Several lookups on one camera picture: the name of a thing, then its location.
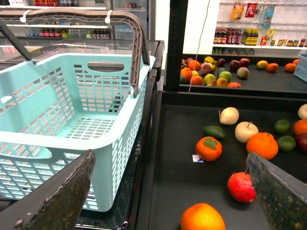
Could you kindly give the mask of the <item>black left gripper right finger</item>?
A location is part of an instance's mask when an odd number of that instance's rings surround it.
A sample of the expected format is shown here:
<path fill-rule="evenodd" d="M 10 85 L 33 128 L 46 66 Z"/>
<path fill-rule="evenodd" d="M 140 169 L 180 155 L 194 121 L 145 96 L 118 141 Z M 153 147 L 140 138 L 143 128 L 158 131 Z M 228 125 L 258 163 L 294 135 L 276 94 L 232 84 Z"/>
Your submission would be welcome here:
<path fill-rule="evenodd" d="M 307 228 L 307 185 L 256 153 L 246 166 L 272 230 Z"/>

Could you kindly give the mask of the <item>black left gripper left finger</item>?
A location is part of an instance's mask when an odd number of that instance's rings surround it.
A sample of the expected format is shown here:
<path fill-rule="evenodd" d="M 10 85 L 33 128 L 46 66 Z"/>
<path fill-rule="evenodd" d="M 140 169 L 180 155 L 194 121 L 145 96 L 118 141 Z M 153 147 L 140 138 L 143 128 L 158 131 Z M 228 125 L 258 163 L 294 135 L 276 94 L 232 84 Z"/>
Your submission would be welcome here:
<path fill-rule="evenodd" d="M 0 213 L 2 230 L 72 230 L 87 195 L 95 154 L 87 150 Z"/>

